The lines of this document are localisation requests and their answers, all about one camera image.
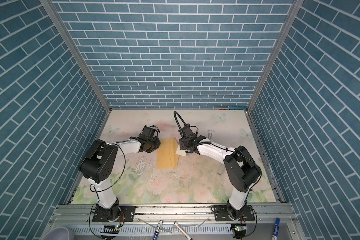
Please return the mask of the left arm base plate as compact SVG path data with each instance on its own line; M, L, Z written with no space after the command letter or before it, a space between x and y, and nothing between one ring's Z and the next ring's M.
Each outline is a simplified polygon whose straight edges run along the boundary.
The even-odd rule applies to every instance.
M135 215L136 206L120 206L116 205L109 209L105 209L96 205L91 210L93 215L92 221L95 223L107 222L132 222Z

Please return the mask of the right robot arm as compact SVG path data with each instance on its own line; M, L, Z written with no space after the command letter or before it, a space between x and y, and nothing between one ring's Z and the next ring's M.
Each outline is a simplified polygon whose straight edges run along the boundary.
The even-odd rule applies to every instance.
M233 220L241 218L248 203L248 195L262 176L261 168L249 151L243 146L229 148L216 144L204 136L197 136L191 130L190 124L180 128L179 133L181 150L210 157L225 166L228 179L233 186L227 202L227 211Z

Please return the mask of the yellow envelope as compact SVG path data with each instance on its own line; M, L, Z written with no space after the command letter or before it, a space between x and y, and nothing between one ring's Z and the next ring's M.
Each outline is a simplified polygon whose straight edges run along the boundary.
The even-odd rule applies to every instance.
M161 140L157 149L156 168L173 169L177 167L179 155L176 153L178 143L175 138Z

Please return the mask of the white glue stick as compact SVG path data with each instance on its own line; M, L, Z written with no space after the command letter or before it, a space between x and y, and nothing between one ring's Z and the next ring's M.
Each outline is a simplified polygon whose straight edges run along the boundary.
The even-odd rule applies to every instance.
M212 140L212 139L213 139L213 133L212 133L212 130L208 130L208 138L209 138L210 140Z

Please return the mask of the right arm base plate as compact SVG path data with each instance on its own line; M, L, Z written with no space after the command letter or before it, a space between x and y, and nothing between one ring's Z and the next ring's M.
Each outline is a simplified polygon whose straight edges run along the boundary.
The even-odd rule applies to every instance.
M254 221L255 213L251 205L245 205L240 210L235 210L231 205L213 205L211 210L217 222L227 221Z

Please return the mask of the beige letter paper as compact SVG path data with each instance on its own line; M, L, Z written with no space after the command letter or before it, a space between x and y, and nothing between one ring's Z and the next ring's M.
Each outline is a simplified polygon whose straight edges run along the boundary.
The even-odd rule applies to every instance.
M176 153L177 155L179 155L179 156L183 156L183 157L186 157L186 156L187 156L186 151L180 149L180 145L178 145L175 153Z

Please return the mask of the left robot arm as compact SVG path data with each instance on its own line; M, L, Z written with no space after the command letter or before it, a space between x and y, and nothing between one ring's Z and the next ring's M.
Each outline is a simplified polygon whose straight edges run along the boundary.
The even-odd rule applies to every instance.
M94 222L133 221L133 217L126 219L122 212L119 199L112 190L116 183L111 183L110 175L117 157L123 157L126 165L127 154L151 153L157 150L161 145L159 133L157 126L146 125L138 136L130 137L126 141L108 143L95 140L93 142L78 169L83 177L88 179L90 191L97 196L97 203L91 210L94 214Z

